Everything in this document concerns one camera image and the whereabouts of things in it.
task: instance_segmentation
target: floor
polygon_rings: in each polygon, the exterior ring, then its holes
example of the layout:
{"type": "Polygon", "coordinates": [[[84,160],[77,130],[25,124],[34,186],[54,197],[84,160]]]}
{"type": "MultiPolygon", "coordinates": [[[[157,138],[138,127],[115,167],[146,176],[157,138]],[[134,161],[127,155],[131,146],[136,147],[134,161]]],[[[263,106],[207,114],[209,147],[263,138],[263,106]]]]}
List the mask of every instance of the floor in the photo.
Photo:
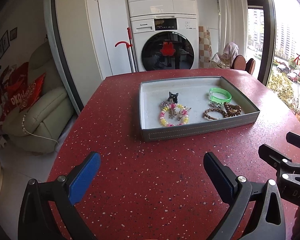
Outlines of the floor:
{"type": "Polygon", "coordinates": [[[18,239],[20,206],[27,182],[31,178],[46,182],[60,147],[65,141],[77,116],[73,116],[64,128],[55,151],[34,156],[8,141],[0,148],[0,162],[3,168],[3,182],[0,192],[0,224],[11,240],[18,239]]]}

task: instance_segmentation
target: speckled tabletop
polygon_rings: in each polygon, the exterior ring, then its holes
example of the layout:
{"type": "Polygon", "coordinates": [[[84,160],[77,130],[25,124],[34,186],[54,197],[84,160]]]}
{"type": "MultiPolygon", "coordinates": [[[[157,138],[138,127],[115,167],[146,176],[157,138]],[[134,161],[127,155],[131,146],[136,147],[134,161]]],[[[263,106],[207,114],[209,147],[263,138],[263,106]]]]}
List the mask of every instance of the speckled tabletop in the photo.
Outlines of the speckled tabletop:
{"type": "MultiPolygon", "coordinates": [[[[205,173],[203,155],[212,151],[237,175],[266,182],[275,179],[275,170],[258,157],[261,144],[300,163],[300,150],[285,141],[288,131],[300,134],[298,120],[274,93],[244,71],[164,70],[107,77],[72,127],[49,180],[67,174],[90,151],[96,151],[101,155],[98,175],[75,206],[98,240],[206,239],[228,205],[222,203],[205,173]],[[203,135],[143,142],[140,83],[190,76],[224,76],[260,109],[257,121],[203,135]]],[[[297,206],[282,202],[287,239],[291,239],[297,206]]],[[[252,207],[250,203],[234,239],[241,236],[252,207]]]]}

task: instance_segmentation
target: washing machine door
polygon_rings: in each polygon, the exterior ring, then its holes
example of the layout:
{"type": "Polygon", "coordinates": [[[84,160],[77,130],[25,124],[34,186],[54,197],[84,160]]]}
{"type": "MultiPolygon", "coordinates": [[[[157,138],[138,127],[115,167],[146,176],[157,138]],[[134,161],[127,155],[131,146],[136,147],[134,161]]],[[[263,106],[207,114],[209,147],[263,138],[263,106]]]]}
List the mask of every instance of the washing machine door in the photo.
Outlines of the washing machine door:
{"type": "Polygon", "coordinates": [[[141,61],[146,69],[190,69],[194,51],[190,42],[177,32],[160,32],[143,46],[141,61]]]}

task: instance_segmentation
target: brown hair tie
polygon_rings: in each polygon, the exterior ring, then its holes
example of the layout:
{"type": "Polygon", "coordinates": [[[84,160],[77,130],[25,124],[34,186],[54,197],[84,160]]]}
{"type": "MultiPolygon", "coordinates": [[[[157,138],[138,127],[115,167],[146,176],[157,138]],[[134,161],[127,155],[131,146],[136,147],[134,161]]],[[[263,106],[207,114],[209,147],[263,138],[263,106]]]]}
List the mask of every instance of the brown hair tie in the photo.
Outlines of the brown hair tie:
{"type": "Polygon", "coordinates": [[[207,109],[206,111],[203,112],[203,117],[206,117],[208,119],[211,119],[211,120],[219,120],[219,118],[215,118],[215,117],[212,117],[210,115],[208,115],[208,112],[219,112],[223,115],[224,118],[228,117],[227,113],[221,109],[218,109],[218,108],[209,108],[207,109]]]}
{"type": "Polygon", "coordinates": [[[227,102],[224,102],[223,106],[225,107],[228,117],[237,116],[241,114],[241,106],[235,106],[227,102]]]}

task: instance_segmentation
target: red handle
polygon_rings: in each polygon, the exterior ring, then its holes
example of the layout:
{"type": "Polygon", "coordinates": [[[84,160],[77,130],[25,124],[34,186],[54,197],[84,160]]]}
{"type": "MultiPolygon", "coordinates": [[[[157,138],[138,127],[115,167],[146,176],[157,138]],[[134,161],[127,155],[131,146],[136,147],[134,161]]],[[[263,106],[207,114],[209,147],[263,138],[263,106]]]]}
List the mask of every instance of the red handle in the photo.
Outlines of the red handle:
{"type": "Polygon", "coordinates": [[[119,42],[115,45],[115,47],[118,46],[118,45],[121,44],[121,43],[125,43],[127,49],[131,47],[131,45],[130,45],[129,43],[127,43],[126,41],[119,41],[119,42]]]}
{"type": "Polygon", "coordinates": [[[127,30],[128,30],[128,37],[129,37],[129,40],[131,40],[131,39],[132,39],[132,36],[131,36],[131,29],[128,27],[127,30]]]}

